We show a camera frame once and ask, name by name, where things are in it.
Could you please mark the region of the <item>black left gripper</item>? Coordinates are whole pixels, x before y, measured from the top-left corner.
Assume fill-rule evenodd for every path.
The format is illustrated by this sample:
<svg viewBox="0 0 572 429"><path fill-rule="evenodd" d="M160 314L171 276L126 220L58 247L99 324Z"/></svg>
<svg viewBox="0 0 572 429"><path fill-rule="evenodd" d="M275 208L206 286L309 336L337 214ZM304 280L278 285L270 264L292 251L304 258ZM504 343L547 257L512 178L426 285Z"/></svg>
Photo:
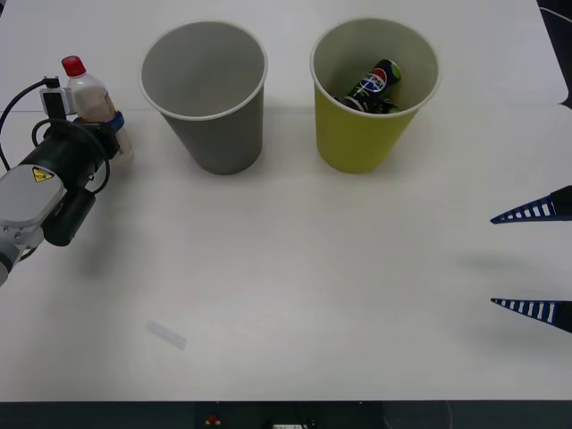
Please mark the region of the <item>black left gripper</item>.
<svg viewBox="0 0 572 429"><path fill-rule="evenodd" d="M64 120L50 120L48 124L57 131L69 134L71 139L88 144L96 150L98 155L115 157L119 153L120 145L116 134L124 127L124 117L116 111L114 117L106 122L93 122L77 116L72 122Z"/></svg>

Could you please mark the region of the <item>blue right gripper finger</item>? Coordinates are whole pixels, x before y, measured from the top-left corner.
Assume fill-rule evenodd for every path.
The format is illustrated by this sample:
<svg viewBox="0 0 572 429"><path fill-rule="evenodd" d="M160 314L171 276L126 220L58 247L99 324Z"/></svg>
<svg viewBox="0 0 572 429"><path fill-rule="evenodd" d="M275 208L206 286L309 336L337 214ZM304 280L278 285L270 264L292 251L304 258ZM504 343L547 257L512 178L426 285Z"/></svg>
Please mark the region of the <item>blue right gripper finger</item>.
<svg viewBox="0 0 572 429"><path fill-rule="evenodd" d="M518 300L492 298L490 301L513 313L524 315L564 332L572 333L572 309L569 300Z"/></svg>
<svg viewBox="0 0 572 429"><path fill-rule="evenodd" d="M492 224L527 222L570 222L572 186L553 191L550 195L510 209L493 217Z"/></svg>

